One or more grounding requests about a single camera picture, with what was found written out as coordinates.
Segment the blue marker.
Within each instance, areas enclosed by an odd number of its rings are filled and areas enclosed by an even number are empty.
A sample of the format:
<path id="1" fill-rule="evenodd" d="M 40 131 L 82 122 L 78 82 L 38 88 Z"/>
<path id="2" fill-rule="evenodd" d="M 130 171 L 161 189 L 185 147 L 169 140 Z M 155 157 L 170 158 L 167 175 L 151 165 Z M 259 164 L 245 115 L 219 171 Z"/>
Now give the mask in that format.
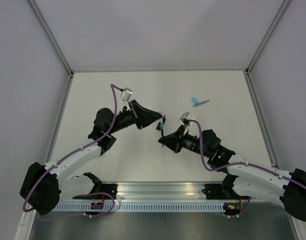
<path id="1" fill-rule="evenodd" d="M 200 105 L 203 105 L 203 104 L 206 104 L 208 103 L 209 100 L 204 100 L 204 101 L 196 101 L 194 104 L 193 104 L 193 107 L 198 107 Z"/>

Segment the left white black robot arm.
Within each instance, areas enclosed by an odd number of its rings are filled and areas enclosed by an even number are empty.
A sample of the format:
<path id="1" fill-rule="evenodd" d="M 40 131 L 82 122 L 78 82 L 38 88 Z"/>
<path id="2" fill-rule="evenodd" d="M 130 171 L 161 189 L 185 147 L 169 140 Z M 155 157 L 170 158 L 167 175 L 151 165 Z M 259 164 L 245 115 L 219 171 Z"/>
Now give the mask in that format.
<path id="1" fill-rule="evenodd" d="M 136 100 L 129 101 L 119 113 L 107 107 L 101 108 L 96 113 L 92 132 L 79 148 L 61 159 L 45 164 L 35 162 L 29 166 L 19 192 L 24 203 L 43 216 L 65 199 L 97 199 L 102 193 L 99 178 L 90 172 L 72 179 L 69 176 L 109 151 L 116 141 L 113 133 L 132 125 L 141 130 L 162 117 L 159 112 L 141 106 Z"/>

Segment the blue marker cap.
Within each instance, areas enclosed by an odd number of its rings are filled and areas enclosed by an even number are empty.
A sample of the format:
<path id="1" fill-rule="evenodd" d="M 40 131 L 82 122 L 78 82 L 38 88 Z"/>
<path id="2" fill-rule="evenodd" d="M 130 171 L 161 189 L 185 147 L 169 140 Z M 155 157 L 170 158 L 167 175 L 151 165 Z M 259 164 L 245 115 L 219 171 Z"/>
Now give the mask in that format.
<path id="1" fill-rule="evenodd" d="M 192 98 L 191 98 L 191 101 L 192 101 L 194 104 L 198 104 L 198 103 L 199 103 L 199 101 L 198 101 L 195 97 L 192 97 Z"/>

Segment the green pen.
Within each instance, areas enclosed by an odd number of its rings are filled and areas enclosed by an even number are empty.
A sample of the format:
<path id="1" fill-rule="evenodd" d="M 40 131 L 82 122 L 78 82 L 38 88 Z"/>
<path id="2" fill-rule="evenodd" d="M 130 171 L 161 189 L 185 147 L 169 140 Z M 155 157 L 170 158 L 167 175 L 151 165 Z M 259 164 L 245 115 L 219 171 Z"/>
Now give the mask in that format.
<path id="1" fill-rule="evenodd" d="M 163 121 L 160 123 L 160 133 L 161 133 L 161 139 L 164 137 L 164 127 L 163 127 Z"/>

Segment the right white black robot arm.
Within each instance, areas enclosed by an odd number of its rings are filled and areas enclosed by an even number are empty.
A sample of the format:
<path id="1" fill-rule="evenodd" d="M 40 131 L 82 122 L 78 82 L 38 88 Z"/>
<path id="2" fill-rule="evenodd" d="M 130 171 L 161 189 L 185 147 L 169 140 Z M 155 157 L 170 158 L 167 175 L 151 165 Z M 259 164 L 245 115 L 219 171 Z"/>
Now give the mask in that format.
<path id="1" fill-rule="evenodd" d="M 186 132 L 181 125 L 177 131 L 161 137 L 159 143 L 179 153 L 182 149 L 201 157 L 206 170 L 222 172 L 221 194 L 228 199 L 237 196 L 264 200 L 282 207 L 292 217 L 306 222 L 306 172 L 280 170 L 257 165 L 225 148 L 213 130 L 202 130 L 199 136 Z"/>

